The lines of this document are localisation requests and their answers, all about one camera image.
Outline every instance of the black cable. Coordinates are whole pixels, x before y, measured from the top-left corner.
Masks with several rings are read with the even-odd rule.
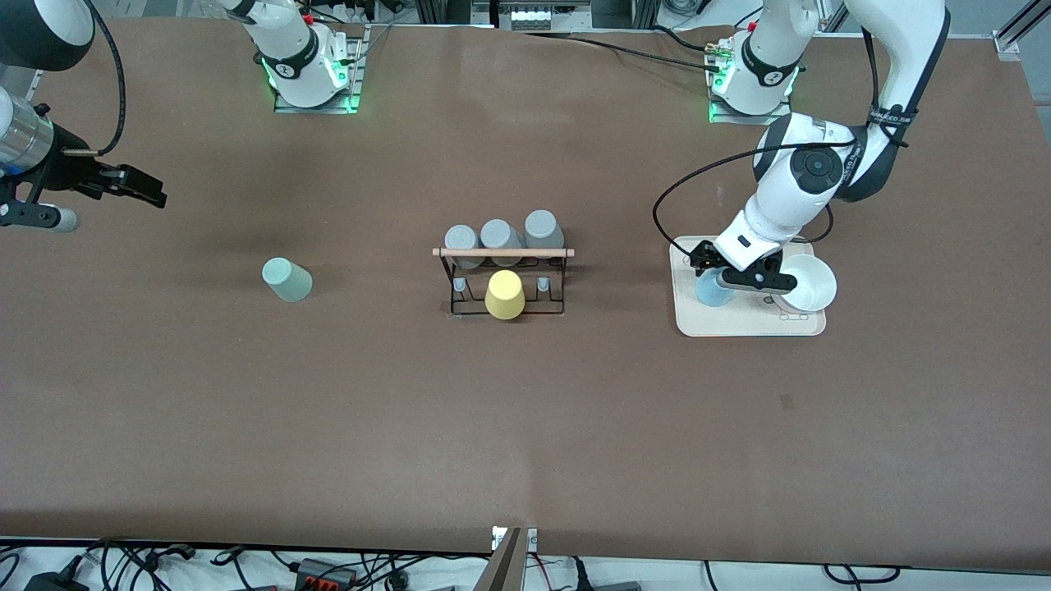
[[[238,578],[241,579],[241,584],[245,586],[245,591],[255,591],[255,588],[248,584],[248,579],[245,578],[245,571],[241,570],[241,561],[238,559],[240,553],[233,555],[233,570],[238,571]]]
[[[318,11],[317,8],[315,8],[312,5],[310,5],[310,1],[309,0],[307,0],[307,1],[296,0],[296,2],[298,2],[298,4],[301,6],[303,6],[304,8],[306,8],[307,11],[309,11],[309,12],[311,12],[311,13],[313,13],[313,14],[322,17],[322,18],[332,19],[332,20],[334,20],[335,22],[337,22],[339,24],[352,24],[352,23],[349,23],[349,22],[347,22],[345,20],[342,20],[342,19],[337,18],[335,15],[329,15],[329,14],[326,14],[326,13],[323,13],[323,12]]]
[[[285,561],[284,558],[282,558],[281,556],[277,555],[277,552],[274,552],[273,550],[270,550],[270,555],[273,556],[273,559],[275,559],[279,563],[285,565],[285,568],[287,568],[288,570],[290,570],[292,572],[295,572],[295,563],[289,563],[289,562]]]
[[[595,591],[595,587],[592,586],[591,579],[588,578],[588,569],[584,568],[584,562],[580,559],[580,556],[571,557],[577,565],[577,591]]]
[[[119,93],[120,100],[120,110],[117,115],[117,130],[114,131],[114,137],[106,144],[106,147],[95,150],[89,154],[70,152],[69,156],[105,156],[112,151],[117,147],[117,142],[121,141],[121,136],[124,134],[124,117],[127,108],[127,93],[124,87],[124,64],[121,62],[121,54],[117,50],[117,43],[114,41],[114,36],[109,34],[109,27],[106,26],[106,21],[103,20],[102,15],[99,14],[99,9],[95,7],[91,0],[84,0],[87,4],[88,11],[91,12],[91,18],[95,22],[99,23],[99,28],[102,29],[102,36],[106,38],[106,44],[109,45],[109,53],[114,55],[114,65],[117,67],[117,88]]]
[[[832,566],[833,565],[821,565],[821,570],[823,570],[825,572],[825,576],[827,576],[828,578],[834,580],[836,583],[838,583],[840,585],[848,585],[848,586],[852,585],[853,588],[854,588],[854,591],[862,591],[862,588],[861,588],[862,584],[864,584],[864,585],[883,585],[883,584],[886,584],[886,583],[890,583],[892,580],[897,580],[898,577],[902,575],[902,567],[880,567],[880,568],[893,569],[894,572],[888,574],[887,576],[883,576],[883,577],[880,577],[880,578],[859,578],[858,575],[854,574],[853,569],[850,568],[850,565],[834,565],[834,566],[841,567],[841,568],[843,568],[844,570],[847,571],[847,574],[850,575],[850,578],[846,579],[846,578],[840,578],[840,577],[836,576],[834,574],[832,574],[832,569],[831,569]]]
[[[868,55],[868,67],[872,72],[872,106],[880,104],[880,73],[875,67],[875,47],[872,46],[872,34],[867,28],[861,28],[865,40],[865,54]]]
[[[736,23],[734,23],[734,28],[737,28],[737,27],[741,26],[741,24],[743,24],[744,21],[746,21],[746,20],[750,19],[751,17],[758,15],[759,12],[762,11],[762,9],[763,9],[763,7],[760,6],[760,7],[756,8],[755,11],[748,13],[747,15],[744,15],[744,17],[741,18],[741,20],[739,20]]]
[[[6,563],[7,561],[14,561],[14,562],[12,563],[11,570],[7,571],[7,574],[3,575],[3,578],[0,579],[0,589],[3,589],[3,586],[7,585],[7,582],[11,580],[11,577],[15,575],[15,569],[17,569],[18,564],[22,562],[22,557],[19,556],[18,554],[6,554],[4,556],[0,556],[0,565]]]
[[[828,213],[828,225],[825,226],[825,231],[821,232],[821,236],[817,238],[797,237],[791,239],[791,242],[795,242],[796,244],[813,244],[828,238],[828,235],[832,233],[832,225],[836,223],[836,218],[832,216],[832,206],[828,203],[825,204],[825,212]]]
[[[686,67],[696,67],[698,69],[704,69],[707,72],[719,72],[719,68],[714,65],[707,65],[697,62],[687,62],[683,60],[677,60],[674,58],[665,58],[664,56],[658,56],[655,54],[647,54],[645,52],[639,52],[638,49],[628,49],[627,47],[621,47],[620,45],[613,45],[604,41],[596,41],[594,39],[582,39],[577,37],[566,37],[570,41],[579,41],[581,43],[591,43],[592,45],[598,45],[599,47],[605,47],[606,49],[613,49],[614,52],[623,52],[625,54],[631,54],[633,56],[638,56],[640,58],[646,58],[650,60],[657,60],[660,62],[674,63],[677,65],[684,65]]]
[[[716,579],[712,576],[712,565],[707,561],[704,561],[704,574],[708,576],[708,587],[712,588],[712,591],[719,591],[719,588],[716,587]]]
[[[138,553],[133,552],[127,546],[124,546],[123,544],[121,544],[119,542],[111,541],[111,539],[101,539],[101,541],[99,541],[99,544],[102,544],[103,548],[104,548],[104,550],[103,550],[103,563],[105,563],[105,548],[108,548],[108,547],[112,546],[114,548],[117,548],[118,550],[120,550],[121,552],[123,552],[124,555],[128,557],[128,559],[130,559],[137,567],[139,567],[139,572],[136,573],[137,576],[139,574],[141,574],[142,571],[145,571],[146,574],[149,575],[150,580],[153,583],[153,589],[154,590],[158,589],[158,588],[160,588],[160,589],[164,589],[165,591],[171,591],[171,588],[168,587],[168,584],[164,583],[164,580],[162,580],[161,577],[158,576],[156,572],[153,572],[153,569],[151,569],[149,567],[149,565],[147,565],[142,558],[140,558]],[[131,579],[132,580],[132,586],[135,584],[133,583],[135,579],[136,579],[136,577],[132,577],[132,579]]]
[[[409,567],[411,567],[413,565],[418,565],[419,563],[423,563],[424,561],[426,561],[426,559],[428,559],[431,556],[417,556],[415,558],[410,559],[408,563],[406,563],[406,564],[404,564],[404,565],[401,565],[399,567],[399,566],[396,566],[396,561],[400,558],[400,555],[392,555],[391,558],[387,562],[387,564],[384,565],[383,567],[380,567],[380,570],[383,570],[383,568],[389,566],[391,568],[390,572],[385,572],[384,574],[382,574],[379,576],[379,578],[374,578],[374,576],[370,575],[370,578],[368,580],[358,583],[358,585],[360,587],[363,587],[363,588],[370,588],[373,585],[376,585],[377,583],[379,583],[382,580],[385,580],[386,578],[390,577],[392,574],[397,573],[397,572],[401,572],[405,569],[407,569],[407,568],[409,568]]]
[[[676,33],[674,30],[672,30],[671,28],[668,28],[666,26],[661,26],[659,24],[655,24],[653,26],[653,29],[654,30],[659,30],[659,32],[664,33],[664,34],[667,34],[667,36],[671,37],[673,41],[675,41],[676,43],[682,45],[683,47],[685,47],[687,49],[694,49],[695,52],[704,52],[704,45],[695,45],[695,44],[691,43],[689,41],[686,41],[682,37],[679,37],[678,35],[676,35]]]
[[[880,108],[880,73],[875,66],[875,47],[872,45],[872,34],[866,28],[862,27],[861,36],[865,40],[865,55],[868,56],[868,68],[872,73],[872,108]],[[887,125],[880,124],[880,129],[883,130],[890,143],[898,147],[909,147],[909,144],[903,140],[900,140],[895,133],[892,133],[887,128]]]
[[[138,556],[139,552],[141,552],[141,551],[142,550],[135,550],[133,552],[136,554],[136,556]],[[116,589],[118,591],[120,590],[120,588],[121,588],[121,580],[124,579],[124,573],[127,572],[127,569],[130,566],[131,566],[131,558],[125,556],[124,566],[121,568],[120,572],[117,573],[117,582],[114,584],[114,589]],[[139,569],[136,572],[137,573],[142,572],[142,569]],[[135,591],[135,586],[132,585],[131,587],[129,587],[128,591]]]
[[[679,243],[677,243],[674,238],[672,238],[671,236],[668,236],[668,233],[666,231],[664,231],[664,226],[661,225],[660,219],[657,217],[657,210],[660,208],[661,203],[664,202],[664,199],[667,198],[667,196],[672,195],[672,191],[674,191],[675,189],[677,189],[680,186],[682,186],[683,184],[685,184],[686,181],[693,179],[694,177],[699,177],[699,176],[703,175],[704,172],[707,172],[708,170],[710,170],[713,168],[716,168],[718,166],[722,166],[723,164],[727,164],[729,162],[734,162],[735,160],[740,160],[742,158],[747,158],[749,156],[755,156],[757,154],[763,154],[763,152],[766,152],[766,151],[775,151],[775,150],[780,150],[780,149],[815,148],[815,147],[846,147],[846,146],[853,145],[854,143],[857,143],[857,141],[858,140],[850,140],[849,142],[839,142],[839,143],[810,142],[810,143],[805,143],[805,144],[781,144],[781,145],[776,145],[776,146],[765,146],[765,147],[761,147],[761,148],[749,149],[747,151],[742,151],[740,154],[735,154],[734,156],[727,156],[726,158],[723,158],[722,160],[717,160],[717,161],[713,162],[712,164],[706,164],[704,166],[701,166],[697,170],[694,170],[693,172],[691,172],[691,174],[686,175],[685,177],[683,177],[683,178],[679,179],[678,181],[676,181],[675,184],[673,184],[672,186],[667,187],[667,189],[665,189],[664,192],[662,192],[661,196],[657,198],[657,201],[654,203],[654,208],[653,208],[654,224],[657,226],[657,230],[661,233],[661,236],[664,237],[664,240],[666,240],[668,242],[668,244],[671,244],[672,246],[675,246],[676,248],[679,249],[679,251],[681,251],[683,254],[685,254],[685,256],[688,257],[689,256],[689,251],[686,250],[685,248],[683,248],[682,246],[679,246]]]

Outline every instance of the electrical cable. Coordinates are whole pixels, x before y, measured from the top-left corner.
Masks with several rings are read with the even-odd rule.
[[[548,569],[540,562],[540,556],[536,552],[531,552],[530,556],[533,556],[533,559],[536,561],[536,566],[540,567],[540,574],[543,575],[543,580],[548,584],[548,591],[555,591],[555,588],[551,586],[551,577],[548,576]]]
[[[135,550],[135,555],[138,556],[139,552],[141,552],[141,550]],[[127,572],[127,569],[128,569],[129,566],[131,566],[131,558],[128,558],[127,556],[125,556],[124,566],[121,568],[120,572],[117,573],[117,582],[114,584],[114,589],[115,590],[118,590],[118,591],[120,590],[120,588],[121,588],[121,580],[124,578],[124,574],[125,574],[125,572]],[[135,591],[135,586],[129,587],[128,591]]]
[[[117,566],[114,567],[114,570],[106,572],[102,569],[99,569],[99,577],[103,580],[102,586],[104,588],[112,587],[112,589],[117,591],[121,585],[120,584],[121,576],[123,576],[124,573],[127,572],[127,568],[130,565],[131,565],[131,558],[125,555],[120,561],[117,561]],[[117,580],[116,583],[110,584],[110,579],[112,579],[115,574],[117,575]]]
[[[763,9],[763,7],[760,6],[760,7],[756,8],[755,11],[748,13],[747,15],[744,15],[741,18],[741,20],[739,20],[736,23],[734,23],[734,28],[737,28],[737,27],[741,26],[742,24],[744,24],[744,21],[746,21],[746,20],[750,19],[751,17],[758,15],[762,9]]]
[[[0,589],[3,589],[3,586],[7,585],[7,582],[11,580],[11,577],[15,575],[15,569],[17,569],[18,564],[22,562],[22,557],[19,556],[18,554],[5,554],[3,556],[0,556],[0,565],[6,563],[7,561],[14,561],[14,562],[12,563],[11,569],[7,571],[7,574],[3,575],[3,578],[0,579]]]
[[[707,561],[704,561],[704,574],[708,577],[708,587],[712,588],[712,591],[719,591],[719,588],[716,587],[716,579],[712,576],[712,565]]]
[[[579,41],[580,43],[590,43],[592,45],[598,45],[599,47],[605,47],[606,49],[613,49],[614,52],[623,52],[625,54],[631,54],[633,56],[638,56],[640,58],[646,58],[650,60],[657,60],[660,62],[667,62],[677,65],[684,65],[686,67],[696,67],[697,69],[703,69],[706,72],[719,72],[719,68],[714,65],[707,65],[697,62],[687,62],[684,60],[677,60],[674,58],[665,58],[664,56],[658,56],[656,54],[647,54],[645,52],[639,52],[638,49],[630,49],[627,47],[621,47],[620,45],[614,45],[612,43],[606,43],[604,41],[596,41],[594,39],[581,39],[578,37],[566,37],[570,41]]]
[[[776,145],[776,146],[764,146],[764,147],[761,147],[761,148],[755,148],[755,149],[749,149],[749,150],[746,150],[746,151],[742,151],[740,154],[735,154],[734,156],[727,156],[726,158],[723,158],[723,159],[717,160],[717,161],[715,161],[715,162],[713,162],[710,164],[706,164],[704,166],[701,166],[697,170],[694,170],[693,172],[691,172],[691,174],[686,175],[685,177],[683,177],[683,178],[679,179],[678,181],[676,181],[672,186],[669,186],[668,188],[666,188],[664,190],[664,192],[661,193],[660,197],[657,198],[657,201],[654,203],[654,207],[653,207],[654,225],[657,226],[657,230],[661,233],[661,236],[664,237],[664,240],[666,240],[668,242],[668,244],[671,244],[672,246],[675,246],[676,248],[679,249],[679,251],[681,251],[683,254],[685,254],[685,256],[688,257],[689,256],[689,251],[686,250],[685,248],[683,248],[682,246],[680,246],[679,243],[677,243],[674,238],[672,238],[671,236],[668,236],[668,233],[666,231],[664,231],[664,226],[661,225],[660,219],[657,217],[657,210],[660,208],[661,203],[664,202],[664,199],[666,199],[667,196],[672,195],[672,191],[674,191],[675,189],[677,189],[680,186],[682,186],[683,184],[685,184],[686,181],[693,179],[694,177],[699,177],[699,176],[703,175],[704,172],[707,172],[708,170],[710,170],[713,168],[722,166],[723,164],[728,164],[730,162],[734,162],[735,160],[740,160],[742,158],[747,158],[749,156],[755,156],[757,154],[763,154],[763,152],[767,152],[767,151],[776,151],[776,150],[781,150],[781,149],[816,148],[816,147],[846,147],[846,146],[851,146],[851,145],[856,144],[857,142],[858,142],[858,140],[854,139],[854,140],[850,140],[849,142],[838,142],[838,143],[809,142],[809,143],[803,143],[803,144],[781,144],[781,145]]]
[[[255,591],[255,588],[248,583],[245,578],[245,571],[241,570],[241,561],[239,559],[240,553],[233,555],[233,570],[238,571],[238,578],[241,579],[241,584],[245,586],[245,591]]]
[[[124,86],[124,63],[121,62],[121,54],[117,50],[117,42],[114,41],[114,36],[109,34],[109,27],[106,26],[106,21],[103,20],[102,15],[99,14],[99,9],[95,7],[91,0],[84,0],[87,4],[87,9],[91,13],[91,18],[95,22],[99,23],[99,28],[102,29],[102,36],[106,38],[106,44],[109,45],[109,53],[114,55],[114,66],[117,67],[117,88],[120,100],[120,110],[117,115],[117,129],[114,131],[112,139],[106,144],[106,147],[99,150],[84,150],[84,149],[67,149],[63,154],[66,156],[85,156],[90,158],[96,158],[99,156],[105,156],[112,151],[117,147],[117,143],[121,141],[121,136],[124,135],[124,119],[127,110],[127,90]]]
[[[348,62],[349,63],[354,63],[354,62],[359,62],[359,61],[364,60],[365,57],[368,56],[370,52],[372,52],[372,48],[375,47],[376,45],[378,45],[379,42],[384,40],[384,37],[387,37],[387,34],[389,34],[391,32],[391,27],[394,26],[394,21],[396,19],[394,17],[394,15],[392,15],[391,16],[391,20],[387,23],[387,26],[385,26],[384,29],[379,32],[379,35],[376,36],[376,40],[375,41],[370,41],[369,42],[369,46],[366,47],[364,52],[362,52],[360,56],[358,56],[356,59],[348,60]],[[371,24],[367,24],[365,26],[370,27],[370,29],[372,27]]]
[[[273,556],[273,559],[277,561],[282,565],[285,565],[285,568],[294,572],[293,569],[295,568],[295,563],[286,562],[284,558],[277,555],[277,552],[274,552],[273,550],[270,550],[270,555]]]
[[[301,6],[303,6],[304,8],[306,8],[308,12],[310,12],[310,13],[312,13],[314,15],[317,15],[317,16],[322,17],[323,19],[332,19],[333,21],[335,21],[335,22],[337,22],[339,24],[352,24],[352,23],[349,23],[349,22],[347,22],[347,21],[345,21],[345,20],[336,17],[335,15],[330,15],[328,13],[323,13],[323,12],[318,11],[317,8],[313,7],[310,4],[309,0],[306,0],[306,1],[304,1],[304,0],[296,0],[296,2]]]
[[[687,49],[694,49],[695,52],[702,52],[702,53],[705,50],[704,45],[695,45],[695,44],[691,43],[689,41],[686,41],[682,37],[679,37],[678,35],[676,35],[676,33],[674,30],[672,30],[671,28],[668,28],[666,26],[661,26],[659,24],[655,24],[653,26],[653,29],[654,30],[659,30],[661,33],[666,33],[667,36],[671,37],[673,41],[675,41],[676,43],[682,45],[683,47],[685,47]]]
[[[832,570],[831,570],[832,566],[838,566],[838,567],[843,568],[845,571],[847,571],[847,574],[850,575],[850,578],[849,579],[840,578],[840,577],[836,576],[834,574],[832,574]],[[862,591],[862,588],[861,588],[862,584],[864,584],[864,585],[883,585],[883,584],[886,584],[886,583],[890,583],[892,580],[897,580],[898,577],[902,575],[902,567],[892,567],[891,566],[891,567],[879,567],[879,568],[892,569],[894,572],[888,574],[887,576],[883,576],[883,577],[880,577],[880,578],[859,578],[858,575],[854,574],[853,569],[850,568],[850,565],[821,565],[821,570],[824,571],[825,576],[827,576],[828,578],[834,580],[836,583],[838,583],[840,585],[853,586],[854,591]]]
[[[580,559],[580,556],[571,556],[571,558],[577,565],[577,591],[595,591],[591,579],[588,578],[588,569],[584,568],[584,562]]]
[[[880,108],[880,73],[875,65],[875,47],[872,45],[872,34],[869,33],[865,27],[861,29],[861,36],[865,40],[865,55],[868,56],[868,67],[872,73],[872,108]],[[879,125],[880,129],[887,136],[887,139],[891,144],[906,148],[909,144],[903,140],[898,139],[895,133],[887,129],[887,124],[883,123]]]
[[[813,244],[825,240],[828,235],[832,233],[832,224],[836,223],[836,218],[832,216],[832,206],[828,203],[825,204],[825,213],[828,213],[828,225],[825,226],[825,231],[821,232],[821,235],[817,238],[796,237],[791,239],[791,242],[795,242],[796,244]]]
[[[168,585],[166,583],[164,583],[164,580],[162,580],[161,577],[158,576],[156,572],[153,572],[156,570],[156,564],[151,568],[141,557],[139,557],[139,551],[141,551],[141,550],[132,551],[127,546],[125,546],[125,545],[123,545],[123,544],[121,544],[119,542],[115,542],[112,539],[107,539],[107,538],[102,538],[102,539],[99,539],[99,541],[95,542],[94,544],[91,544],[90,546],[87,547],[87,549],[84,551],[84,554],[78,554],[78,555],[74,556],[73,559],[69,561],[69,564],[66,565],[66,567],[62,570],[62,572],[66,575],[66,579],[67,580],[73,580],[74,577],[76,576],[77,567],[80,565],[80,562],[83,558],[83,556],[85,554],[87,554],[88,552],[90,552],[92,550],[97,550],[99,548],[102,548],[102,556],[101,556],[101,558],[99,561],[100,577],[102,578],[102,586],[103,586],[103,589],[105,589],[105,591],[117,591],[112,587],[112,585],[111,585],[111,583],[109,580],[109,576],[111,575],[111,573],[110,573],[109,569],[106,566],[107,558],[109,556],[109,549],[110,548],[116,548],[116,549],[120,550],[124,554],[125,558],[127,558],[131,564],[136,565],[137,567],[139,567],[139,570],[136,572],[135,576],[131,577],[131,589],[135,589],[135,585],[138,582],[139,576],[143,572],[145,572],[147,575],[149,575],[149,578],[150,578],[151,583],[153,584],[153,590],[154,591],[157,591],[158,589],[164,589],[165,591],[171,591],[171,588],[168,587]],[[118,576],[118,585],[119,584],[120,584],[120,576]]]

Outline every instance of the brown table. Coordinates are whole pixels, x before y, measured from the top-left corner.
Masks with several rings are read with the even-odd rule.
[[[888,186],[833,204],[825,333],[692,340],[650,207],[761,133],[709,125],[697,72],[398,28],[358,115],[274,116],[240,25],[114,33],[107,160],[169,205],[56,195],[76,233],[0,231],[3,533],[485,551],[521,524],[549,553],[1051,569],[1051,155],[990,41],[947,44]],[[806,61],[797,108],[860,120],[861,41]],[[38,98],[101,144],[115,86],[99,42]],[[697,179],[669,231],[754,187]],[[449,318],[446,228],[538,207],[578,252],[565,317]],[[275,298],[273,256],[314,294]]]

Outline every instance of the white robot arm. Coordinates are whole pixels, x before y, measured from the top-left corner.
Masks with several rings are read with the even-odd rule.
[[[807,12],[806,3],[807,0],[766,0],[766,8],[753,36],[771,29],[797,30],[799,23],[809,22],[809,17],[800,13]],[[715,241],[718,254],[708,249],[709,257],[721,256],[738,271],[746,271],[764,258],[779,253],[833,197],[854,202],[879,191],[890,175],[899,147],[906,145],[903,141],[905,130],[915,117],[916,105],[948,36],[949,13],[945,9],[945,2],[846,0],[846,5],[861,25],[882,41],[890,54],[887,81],[878,101],[872,104],[864,126],[848,127],[791,114],[766,129],[759,142],[760,148],[791,144],[838,145],[777,149],[754,157],[753,169],[759,182],[756,193]],[[766,23],[769,25],[767,28],[764,26],[767,18],[779,21]],[[749,46],[759,45],[758,41],[748,43],[747,32],[738,33],[738,36],[741,35],[745,38],[735,52],[747,54]],[[787,49],[781,52],[771,45],[776,39],[763,39],[763,56],[778,55],[779,62],[795,68],[802,55],[799,36],[789,35]],[[737,89],[731,88],[726,96],[727,99],[731,96],[738,99],[737,104],[730,103],[731,106],[768,103],[775,98],[780,100],[783,90],[755,83],[762,80],[764,72],[769,72],[768,66],[757,65],[755,59],[736,63],[736,67],[744,68],[748,74],[737,76],[739,73],[735,73],[731,82],[738,84]],[[749,88],[756,99],[750,102],[741,99]]]
[[[349,82],[347,35],[322,23],[308,25],[293,0],[221,0],[245,25],[263,56],[274,89],[289,104],[324,104]]]

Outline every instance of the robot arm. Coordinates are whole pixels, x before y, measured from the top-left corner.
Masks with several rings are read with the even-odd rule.
[[[221,0],[245,25],[263,56],[274,89],[289,104],[324,104],[347,87],[347,35],[322,23],[307,25],[293,0]]]
[[[92,13],[81,0],[0,2],[0,62],[67,69],[87,54],[94,38]],[[71,210],[39,203],[44,189],[76,190],[92,199],[129,196],[164,207],[167,197],[161,181],[126,164],[99,162],[100,152],[88,150],[87,143],[55,124],[47,111],[47,105],[34,107],[0,88],[0,226],[77,229]],[[20,201],[17,190],[23,183],[32,189]]]
[[[776,1],[781,0],[767,0],[764,18],[781,14],[769,8]],[[715,241],[721,262],[738,271],[745,271],[757,261],[779,252],[833,197],[854,202],[883,188],[898,148],[905,145],[905,130],[915,117],[916,105],[948,35],[949,13],[944,0],[846,0],[846,4],[862,26],[887,47],[891,60],[887,82],[879,101],[871,106],[865,126],[847,127],[791,114],[763,134],[760,147],[839,145],[811,145],[756,155],[753,160],[759,182],[756,193]],[[789,44],[795,47],[796,40],[789,40]]]

